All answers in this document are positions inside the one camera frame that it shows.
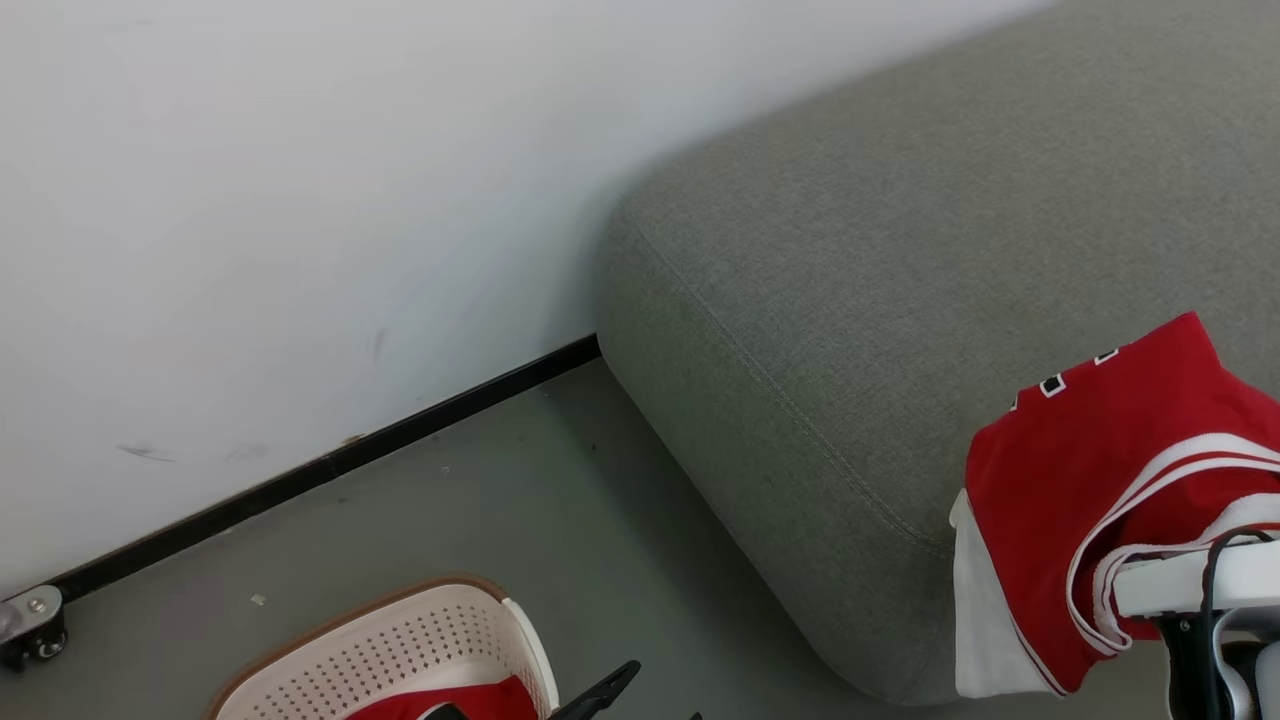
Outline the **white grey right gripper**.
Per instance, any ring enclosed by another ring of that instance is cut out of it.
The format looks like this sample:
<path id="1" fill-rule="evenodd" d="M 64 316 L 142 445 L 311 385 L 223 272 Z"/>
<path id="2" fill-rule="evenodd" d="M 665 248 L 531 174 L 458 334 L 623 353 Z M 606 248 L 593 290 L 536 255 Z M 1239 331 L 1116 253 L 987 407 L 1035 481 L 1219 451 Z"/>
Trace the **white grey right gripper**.
<path id="1" fill-rule="evenodd" d="M 1164 642 L 1171 719 L 1279 716 L 1277 571 L 1275 539 L 1216 539 L 1119 573 L 1119 615 Z"/>

